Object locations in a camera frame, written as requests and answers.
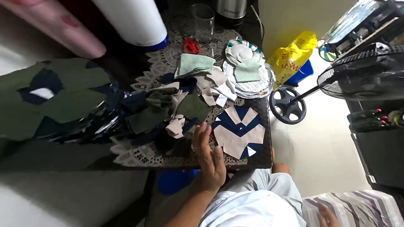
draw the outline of tile floor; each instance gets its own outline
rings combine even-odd
[[[329,63],[317,49],[310,61],[314,75],[299,83],[302,94],[317,85],[317,77]],[[276,161],[287,163],[302,197],[325,192],[370,189],[355,145],[351,139],[345,100],[318,91],[304,98],[305,119],[286,125],[270,112],[271,136]]]

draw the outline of white cylinder container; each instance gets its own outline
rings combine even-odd
[[[92,1],[126,42],[151,51],[167,45],[167,29],[154,0]]]

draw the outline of red scissors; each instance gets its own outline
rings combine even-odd
[[[201,46],[194,42],[192,40],[191,37],[185,35],[184,36],[184,40],[185,40],[185,45],[184,45],[184,50],[190,54],[198,54],[199,52],[201,52]]]

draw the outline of person's knee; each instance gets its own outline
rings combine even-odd
[[[274,163],[273,173],[285,172],[290,175],[290,168],[286,163]]]

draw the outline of striped cushion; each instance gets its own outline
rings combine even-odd
[[[320,227],[317,202],[330,208],[343,227],[402,227],[404,220],[391,195],[375,190],[324,193],[303,199],[307,227]]]

